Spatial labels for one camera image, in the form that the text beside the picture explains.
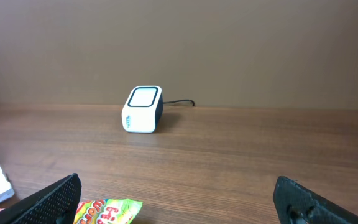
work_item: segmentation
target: device screen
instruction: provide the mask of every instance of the device screen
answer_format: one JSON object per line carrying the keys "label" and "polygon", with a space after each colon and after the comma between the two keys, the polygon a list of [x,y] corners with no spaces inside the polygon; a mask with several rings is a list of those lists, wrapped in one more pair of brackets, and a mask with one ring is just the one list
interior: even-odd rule
{"label": "device screen", "polygon": [[137,88],[132,94],[129,106],[151,106],[156,93],[157,88],[154,87]]}

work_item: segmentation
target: wooden table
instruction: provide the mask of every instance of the wooden table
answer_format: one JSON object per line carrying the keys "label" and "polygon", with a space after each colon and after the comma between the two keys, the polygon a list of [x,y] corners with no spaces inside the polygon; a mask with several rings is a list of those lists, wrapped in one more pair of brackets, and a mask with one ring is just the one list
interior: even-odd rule
{"label": "wooden table", "polygon": [[129,134],[120,106],[0,106],[0,164],[16,200],[76,172],[82,200],[143,201],[135,224],[278,223],[280,175],[358,214],[358,111],[172,106]]}

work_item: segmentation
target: snack wrapper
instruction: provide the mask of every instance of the snack wrapper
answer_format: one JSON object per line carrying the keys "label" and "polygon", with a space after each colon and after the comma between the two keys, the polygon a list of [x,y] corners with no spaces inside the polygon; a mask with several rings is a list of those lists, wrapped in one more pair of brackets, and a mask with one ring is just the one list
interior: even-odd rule
{"label": "snack wrapper", "polygon": [[130,224],[142,208],[142,202],[125,200],[97,200],[80,202],[74,224]]}

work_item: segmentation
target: cube-shaped device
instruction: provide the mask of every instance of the cube-shaped device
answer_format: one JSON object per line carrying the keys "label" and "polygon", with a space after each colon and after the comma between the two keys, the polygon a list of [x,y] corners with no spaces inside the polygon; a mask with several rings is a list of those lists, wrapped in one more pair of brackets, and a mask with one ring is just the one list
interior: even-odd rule
{"label": "cube-shaped device", "polygon": [[130,133],[152,133],[163,110],[159,86],[135,87],[122,109],[122,126]]}

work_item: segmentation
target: wall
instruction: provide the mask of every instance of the wall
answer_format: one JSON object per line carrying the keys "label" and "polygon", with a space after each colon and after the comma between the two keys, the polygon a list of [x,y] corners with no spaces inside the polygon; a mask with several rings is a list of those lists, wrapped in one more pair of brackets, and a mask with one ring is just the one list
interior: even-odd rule
{"label": "wall", "polygon": [[358,109],[358,0],[0,0],[0,103]]}

